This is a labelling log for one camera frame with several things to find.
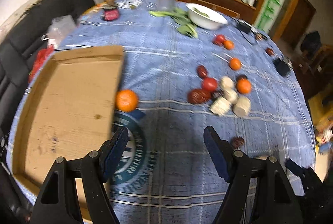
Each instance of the wooden door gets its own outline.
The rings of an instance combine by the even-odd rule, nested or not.
[[[296,47],[315,13],[316,9],[308,0],[298,0],[296,9],[291,16],[287,27],[284,29],[281,38],[293,48]]]

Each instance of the red bag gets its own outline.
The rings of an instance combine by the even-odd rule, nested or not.
[[[36,60],[34,62],[34,66],[29,74],[29,83],[34,78],[37,71],[41,68],[45,60],[48,58],[48,56],[53,52],[54,47],[53,45],[50,45],[48,48],[43,48],[37,53]]]

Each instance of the white bowl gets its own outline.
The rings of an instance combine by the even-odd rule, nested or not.
[[[203,5],[195,3],[187,3],[186,7],[189,9],[189,19],[191,19],[193,23],[197,24],[199,27],[214,31],[222,25],[228,24],[227,20],[213,9],[209,9]],[[207,14],[209,17],[205,17],[200,13],[197,13],[193,10],[193,8],[197,8],[200,12]]]

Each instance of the white container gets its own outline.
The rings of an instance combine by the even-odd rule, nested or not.
[[[225,99],[223,97],[219,97],[210,106],[209,110],[218,116],[222,116],[222,115],[225,115],[229,111],[230,107],[231,107],[231,103],[227,99]]]
[[[227,76],[223,76],[221,78],[221,81],[220,81],[220,87],[221,89],[223,90],[226,90],[226,89],[233,89],[234,88],[234,82],[232,81],[231,78],[227,77]]]
[[[193,23],[197,24],[199,27],[214,31],[222,25],[228,24],[227,20],[213,9],[209,9],[203,5],[195,3],[187,3],[186,7],[189,9],[189,19],[191,19]],[[194,8],[198,9],[202,13],[207,14],[209,17],[205,17],[194,11]]]
[[[238,100],[238,94],[233,89],[225,89],[224,98],[227,99],[233,105]]]
[[[236,116],[244,117],[249,114],[250,109],[251,109],[250,99],[248,99],[247,97],[244,97],[244,96],[240,96],[232,110]]]
[[[253,5],[254,5],[254,2],[255,2],[255,0],[247,0],[247,4],[248,4],[249,6],[253,6]]]

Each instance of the small jar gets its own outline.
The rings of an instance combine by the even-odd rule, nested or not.
[[[102,19],[104,21],[112,21],[119,18],[119,10],[115,6],[107,6],[103,10]]]

